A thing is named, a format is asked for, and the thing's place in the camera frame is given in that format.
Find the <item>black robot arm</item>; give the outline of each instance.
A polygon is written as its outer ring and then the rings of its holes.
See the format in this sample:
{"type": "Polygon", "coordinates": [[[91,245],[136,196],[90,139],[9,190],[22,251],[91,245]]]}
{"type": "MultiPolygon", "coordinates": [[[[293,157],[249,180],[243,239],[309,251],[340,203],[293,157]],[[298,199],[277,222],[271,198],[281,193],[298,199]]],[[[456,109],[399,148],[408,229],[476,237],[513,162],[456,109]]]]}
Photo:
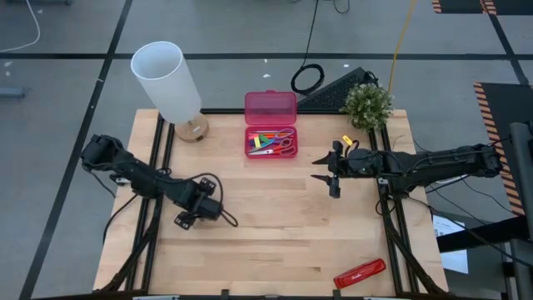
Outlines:
{"type": "Polygon", "coordinates": [[[165,170],[156,170],[136,159],[114,137],[93,135],[81,158],[85,170],[113,171],[113,175],[128,179],[133,192],[142,197],[167,196],[184,209],[174,223],[186,230],[197,218],[216,221],[222,214],[222,203],[210,198],[217,187],[214,182],[205,177],[199,183],[192,178],[170,178],[165,170]]]}
{"type": "Polygon", "coordinates": [[[503,168],[496,150],[483,144],[419,154],[353,149],[345,157],[342,149],[342,143],[334,141],[334,151],[313,163],[326,164],[333,173],[312,175],[326,182],[333,198],[341,196],[339,178],[387,179],[391,195],[404,198],[417,186],[461,175],[493,178],[503,168]]]}

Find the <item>white lamp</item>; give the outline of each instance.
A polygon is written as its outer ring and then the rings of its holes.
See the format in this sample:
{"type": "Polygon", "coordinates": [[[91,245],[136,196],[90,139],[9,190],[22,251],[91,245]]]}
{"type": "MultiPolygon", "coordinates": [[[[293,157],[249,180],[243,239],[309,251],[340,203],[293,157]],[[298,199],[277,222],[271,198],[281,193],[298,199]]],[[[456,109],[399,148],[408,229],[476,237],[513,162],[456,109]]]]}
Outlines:
{"type": "Polygon", "coordinates": [[[186,141],[202,140],[209,125],[202,100],[182,50],[171,42],[152,42],[135,52],[132,72],[165,120],[186,141]]]}

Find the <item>wooden tabletop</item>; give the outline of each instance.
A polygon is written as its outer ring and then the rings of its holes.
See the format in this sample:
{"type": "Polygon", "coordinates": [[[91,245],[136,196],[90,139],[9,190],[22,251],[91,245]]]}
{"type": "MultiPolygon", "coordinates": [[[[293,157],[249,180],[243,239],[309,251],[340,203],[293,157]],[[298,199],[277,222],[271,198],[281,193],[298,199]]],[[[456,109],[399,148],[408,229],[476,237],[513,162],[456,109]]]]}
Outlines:
{"type": "MultiPolygon", "coordinates": [[[[243,115],[207,115],[208,136],[197,143],[174,139],[172,176],[215,173],[224,187],[225,209],[238,228],[222,219],[197,222],[189,231],[174,224],[181,211],[171,201],[162,210],[149,292],[152,294],[232,295],[279,294],[331,296],[333,278],[353,267],[382,258],[384,272],[341,290],[343,296],[394,294],[383,221],[374,207],[375,179],[341,180],[341,198],[328,196],[325,183],[311,174],[328,174],[311,165],[331,150],[343,135],[370,148],[369,137],[342,115],[298,115],[298,155],[292,159],[250,160],[243,152],[243,115]]],[[[128,151],[148,162],[157,120],[156,110],[139,110],[128,151]]],[[[395,151],[414,153],[405,111],[395,111],[388,123],[395,151]]],[[[163,133],[159,162],[166,134],[163,133]]],[[[422,188],[412,197],[426,201],[422,188]]],[[[114,210],[132,196],[129,186],[117,191],[114,210]]],[[[122,212],[109,228],[95,288],[105,285],[132,248],[140,201],[122,212]]],[[[431,215],[419,203],[404,201],[412,252],[433,280],[447,290],[431,215]]],[[[398,252],[402,283],[409,290],[405,261],[398,252]]],[[[145,258],[137,270],[143,269],[145,258]]],[[[137,275],[136,287],[140,287],[137,275]]]]}

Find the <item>potted plant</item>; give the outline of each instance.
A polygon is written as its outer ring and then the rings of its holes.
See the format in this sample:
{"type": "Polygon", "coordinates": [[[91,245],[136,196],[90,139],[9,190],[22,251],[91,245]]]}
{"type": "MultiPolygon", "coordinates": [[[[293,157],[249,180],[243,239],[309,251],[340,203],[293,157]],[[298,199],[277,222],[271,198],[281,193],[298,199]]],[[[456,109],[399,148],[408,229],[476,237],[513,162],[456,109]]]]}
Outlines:
{"type": "Polygon", "coordinates": [[[382,129],[392,114],[392,100],[382,85],[357,84],[353,87],[341,108],[341,113],[349,117],[350,123],[365,131],[382,129]]]}

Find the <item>white cylindrical lamp shade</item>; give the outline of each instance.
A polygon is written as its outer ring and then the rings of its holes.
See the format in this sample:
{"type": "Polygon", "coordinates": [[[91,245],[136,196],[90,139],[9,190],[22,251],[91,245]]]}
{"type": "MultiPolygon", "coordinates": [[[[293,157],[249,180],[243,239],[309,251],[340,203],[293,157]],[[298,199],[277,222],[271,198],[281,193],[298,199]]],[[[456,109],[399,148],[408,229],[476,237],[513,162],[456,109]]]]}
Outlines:
{"type": "Polygon", "coordinates": [[[176,125],[190,122],[202,100],[182,50],[171,42],[152,42],[135,52],[133,74],[165,120],[176,125]]]}

